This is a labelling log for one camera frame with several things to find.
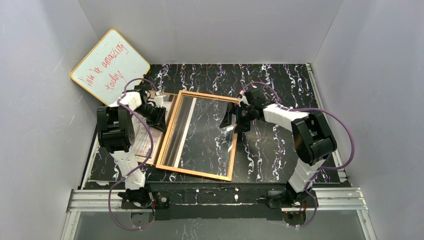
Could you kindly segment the printed photo of plant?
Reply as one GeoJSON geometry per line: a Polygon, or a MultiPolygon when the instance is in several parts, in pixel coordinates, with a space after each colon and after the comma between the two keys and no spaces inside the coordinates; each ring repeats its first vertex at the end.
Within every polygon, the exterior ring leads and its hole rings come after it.
{"type": "MultiPolygon", "coordinates": [[[[162,164],[178,167],[178,160],[183,152],[184,141],[190,128],[190,121],[195,111],[197,98],[182,96],[180,101],[177,102],[178,96],[176,94],[164,93],[163,95],[167,96],[167,100],[163,103],[163,107],[166,108],[166,125],[169,125],[170,121],[173,121],[173,124],[166,146],[168,152],[163,155],[162,164]]],[[[140,121],[136,117],[133,117],[132,120],[135,130],[135,159],[139,163],[145,161],[150,148],[153,148],[151,158],[146,163],[155,165],[162,149],[165,133],[149,127],[148,129],[153,138],[153,145],[151,145],[149,135],[140,121]]]]}

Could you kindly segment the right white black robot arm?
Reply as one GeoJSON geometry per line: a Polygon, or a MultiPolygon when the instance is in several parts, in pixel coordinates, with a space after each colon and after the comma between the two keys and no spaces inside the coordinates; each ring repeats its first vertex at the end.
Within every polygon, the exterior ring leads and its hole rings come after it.
{"type": "Polygon", "coordinates": [[[278,125],[292,133],[298,160],[286,184],[287,190],[293,194],[309,190],[313,176],[337,149],[337,142],[323,113],[289,110],[266,100],[259,89],[241,90],[237,102],[227,105],[219,128],[234,126],[235,133],[245,133],[250,131],[254,120],[278,125]]]}

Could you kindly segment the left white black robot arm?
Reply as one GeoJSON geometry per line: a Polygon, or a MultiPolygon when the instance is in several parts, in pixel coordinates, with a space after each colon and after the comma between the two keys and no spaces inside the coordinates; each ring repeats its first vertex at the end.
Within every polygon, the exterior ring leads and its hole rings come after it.
{"type": "Polygon", "coordinates": [[[149,96],[143,87],[138,87],[125,91],[114,103],[96,111],[98,143],[117,161],[126,190],[138,191],[146,184],[146,176],[134,153],[136,130],[133,117],[145,127],[153,144],[151,128],[163,133],[167,131],[165,98],[166,95],[159,91],[149,96]]]}

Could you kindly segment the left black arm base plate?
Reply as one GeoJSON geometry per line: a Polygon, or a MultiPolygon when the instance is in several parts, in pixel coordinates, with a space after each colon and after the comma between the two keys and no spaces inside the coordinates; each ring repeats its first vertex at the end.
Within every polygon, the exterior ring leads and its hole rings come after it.
{"type": "Polygon", "coordinates": [[[170,194],[164,191],[135,191],[119,192],[122,209],[168,209],[170,194]]]}

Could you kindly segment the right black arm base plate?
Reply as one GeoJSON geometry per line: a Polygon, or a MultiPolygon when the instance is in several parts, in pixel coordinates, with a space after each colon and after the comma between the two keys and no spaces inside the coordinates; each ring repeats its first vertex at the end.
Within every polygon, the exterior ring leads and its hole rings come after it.
{"type": "Polygon", "coordinates": [[[308,207],[314,207],[314,198],[317,197],[316,192],[311,190],[307,194],[305,191],[300,193],[291,193],[288,190],[270,190],[266,194],[267,206],[272,209],[281,208],[300,208],[301,205],[307,203],[308,207]]]}

